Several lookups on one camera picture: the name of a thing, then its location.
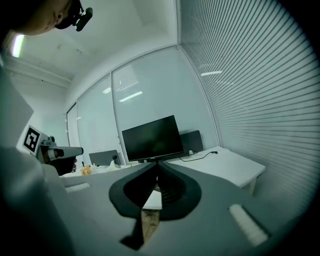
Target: chair backrest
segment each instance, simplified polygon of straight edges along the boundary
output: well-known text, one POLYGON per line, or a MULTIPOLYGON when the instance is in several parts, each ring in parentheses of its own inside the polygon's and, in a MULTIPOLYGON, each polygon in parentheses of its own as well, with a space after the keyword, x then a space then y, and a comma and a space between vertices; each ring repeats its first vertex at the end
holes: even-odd
POLYGON ((99 166, 109 166, 111 161, 113 160, 113 156, 117 156, 118 163, 121 164, 118 152, 116 150, 109 150, 89 154, 91 164, 96 164, 99 166))

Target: gray panel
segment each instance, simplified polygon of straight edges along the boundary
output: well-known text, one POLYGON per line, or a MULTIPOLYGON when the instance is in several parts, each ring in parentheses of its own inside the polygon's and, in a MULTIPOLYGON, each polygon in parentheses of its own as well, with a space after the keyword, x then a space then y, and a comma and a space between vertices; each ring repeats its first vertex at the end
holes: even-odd
POLYGON ((186 217, 161 221, 141 252, 176 256, 242 255, 244 251, 253 251, 228 210, 233 204, 242 205, 271 236, 279 231, 281 221, 275 210, 230 181, 176 164, 160 165, 167 165, 194 179, 201 187, 201 200, 186 217))
POLYGON ((266 166, 255 196, 284 222, 300 215, 320 178, 320 69, 301 28, 274 0, 181 0, 181 46, 222 146, 266 166))
POLYGON ((113 156, 117 156, 118 160, 118 152, 116 150, 110 150, 110 151, 103 151, 98 153, 91 153, 89 154, 91 164, 96 164, 99 166, 109 166, 111 161, 113 160, 113 156))
POLYGON ((12 85, 2 67, 0 67, 0 85, 0 145, 16 147, 34 111, 12 85))

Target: window blinds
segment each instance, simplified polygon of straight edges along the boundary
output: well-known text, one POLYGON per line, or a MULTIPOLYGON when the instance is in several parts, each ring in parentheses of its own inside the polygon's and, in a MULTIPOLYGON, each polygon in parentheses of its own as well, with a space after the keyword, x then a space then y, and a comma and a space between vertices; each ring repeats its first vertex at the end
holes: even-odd
POLYGON ((255 196, 284 222, 319 184, 320 69, 274 0, 181 0, 181 47, 201 74, 222 145, 266 166, 255 196))

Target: white wall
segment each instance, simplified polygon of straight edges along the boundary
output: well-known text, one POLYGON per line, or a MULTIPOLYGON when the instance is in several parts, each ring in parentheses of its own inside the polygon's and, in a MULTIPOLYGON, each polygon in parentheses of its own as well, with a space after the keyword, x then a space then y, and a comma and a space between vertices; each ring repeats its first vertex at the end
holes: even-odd
POLYGON ((10 72, 9 77, 14 87, 34 111, 19 138, 17 148, 25 151, 22 144, 29 125, 34 126, 40 132, 54 136, 59 146, 68 146, 66 116, 64 115, 67 90, 14 72, 10 72))
POLYGON ((111 55, 99 55, 87 67, 80 70, 73 79, 65 99, 65 112, 68 111, 76 100, 95 82, 118 67, 138 56, 152 52, 156 49, 175 45, 175 38, 166 33, 153 33, 155 28, 151 25, 141 34, 142 39, 130 42, 126 47, 111 55))

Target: white desk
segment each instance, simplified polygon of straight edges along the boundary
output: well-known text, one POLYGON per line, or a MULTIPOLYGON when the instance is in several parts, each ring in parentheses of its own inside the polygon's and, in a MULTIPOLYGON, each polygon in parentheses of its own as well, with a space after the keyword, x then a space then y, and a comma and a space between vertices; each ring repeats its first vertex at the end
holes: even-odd
POLYGON ((178 159, 168 160, 168 163, 184 166, 199 172, 218 176, 226 179, 240 188, 245 187, 265 170, 265 166, 233 153, 226 148, 219 146, 212 147, 197 154, 182 157, 185 161, 199 159, 190 162, 184 162, 178 159), (211 151, 217 151, 218 154, 208 154, 211 151))

